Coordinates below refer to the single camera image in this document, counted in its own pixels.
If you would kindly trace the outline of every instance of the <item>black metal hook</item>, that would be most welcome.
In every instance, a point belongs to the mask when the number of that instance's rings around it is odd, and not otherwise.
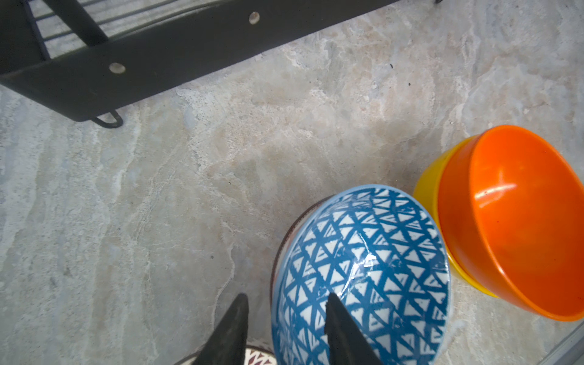
[[[91,118],[91,121],[103,128],[119,128],[124,124],[124,120],[120,117],[117,111],[113,110],[110,114],[116,120],[115,123],[107,123],[98,117]]]

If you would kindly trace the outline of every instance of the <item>marble floor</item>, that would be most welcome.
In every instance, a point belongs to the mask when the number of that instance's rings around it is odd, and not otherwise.
[[[402,0],[74,123],[0,89],[0,363],[172,364],[317,200],[407,192],[464,137],[539,133],[584,178],[584,1]],[[437,365],[536,364],[576,323],[454,278]]]

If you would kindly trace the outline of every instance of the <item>white bowl with blue triangle pattern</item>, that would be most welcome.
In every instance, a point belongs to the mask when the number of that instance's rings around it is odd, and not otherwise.
[[[365,185],[330,198],[306,220],[278,269],[278,364],[329,364],[331,292],[384,364],[432,364],[451,298],[443,242],[428,212],[399,189]]]

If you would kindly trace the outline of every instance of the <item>yellow bowl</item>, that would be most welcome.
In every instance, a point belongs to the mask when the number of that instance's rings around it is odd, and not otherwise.
[[[450,161],[450,158],[456,151],[458,151],[462,146],[466,145],[472,139],[472,137],[467,138],[466,140],[460,142],[450,150],[444,152],[438,159],[436,159],[428,168],[424,171],[416,187],[413,190],[413,197],[420,202],[421,205],[426,208],[426,210],[430,213],[438,229],[440,229],[440,218],[438,217],[438,190],[440,188],[440,180],[442,178],[442,173],[446,168],[446,165]],[[487,288],[480,285],[476,280],[470,277],[461,267],[460,265],[454,260],[450,250],[448,249],[448,242],[444,243],[446,247],[446,252],[448,253],[448,259],[450,261],[450,267],[453,267],[456,273],[462,277],[464,280],[467,281],[470,285],[474,286],[481,292],[487,294],[488,296],[498,298],[492,292],[490,292]]]

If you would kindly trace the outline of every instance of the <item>stacked bowls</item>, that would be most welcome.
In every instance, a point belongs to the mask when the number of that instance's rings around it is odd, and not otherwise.
[[[541,137],[515,126],[471,137],[414,196],[471,285],[559,321],[584,317],[584,186]]]

